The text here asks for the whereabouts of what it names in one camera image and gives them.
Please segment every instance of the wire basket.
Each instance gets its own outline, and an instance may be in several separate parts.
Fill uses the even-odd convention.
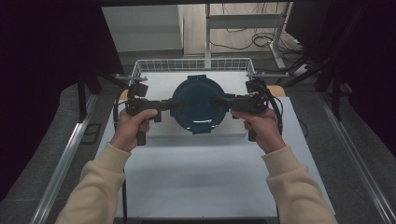
[[[138,60],[132,77],[140,77],[144,72],[200,72],[200,71],[246,71],[256,74],[249,58],[234,59],[161,59]]]

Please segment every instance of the white table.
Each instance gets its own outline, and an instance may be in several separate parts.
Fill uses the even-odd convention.
[[[237,81],[222,83],[219,74],[207,76],[216,80],[226,92],[242,93],[244,85]],[[246,78],[235,74],[239,80]],[[161,82],[163,86],[172,85]],[[166,99],[173,87],[150,90],[150,100]],[[305,142],[300,124],[288,97],[279,98],[283,104],[283,138],[291,146],[300,163],[308,166],[318,181],[325,201],[330,200],[320,179],[317,166]],[[125,165],[127,181],[128,217],[140,218],[249,218],[275,217],[276,205],[265,178],[268,171],[262,160],[263,152],[256,143],[248,141],[242,120],[226,118],[233,124],[221,123],[225,133],[192,135],[181,129],[173,134],[162,133],[166,127],[176,130],[172,118],[166,122],[150,123],[147,144],[133,150]],[[106,126],[98,153],[114,133],[112,114]],[[121,193],[116,217],[122,217]]]

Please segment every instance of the white surface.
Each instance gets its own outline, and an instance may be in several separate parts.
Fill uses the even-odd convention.
[[[290,99],[284,107],[285,142],[330,200]],[[114,133],[112,115],[98,153]],[[263,152],[246,135],[148,136],[125,165],[128,217],[275,217]],[[122,217],[121,193],[116,217]]]
[[[102,10],[118,52],[182,49],[176,5],[102,7]]]

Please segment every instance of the white wall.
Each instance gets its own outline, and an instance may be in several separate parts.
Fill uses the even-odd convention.
[[[118,52],[182,49],[177,6],[102,10]]]

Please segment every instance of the beige sleeve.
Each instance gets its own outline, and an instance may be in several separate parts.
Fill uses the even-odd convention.
[[[107,144],[98,158],[87,162],[56,223],[113,223],[130,155]]]
[[[262,157],[268,168],[268,187],[279,210],[281,224],[337,223],[318,183],[289,147]]]

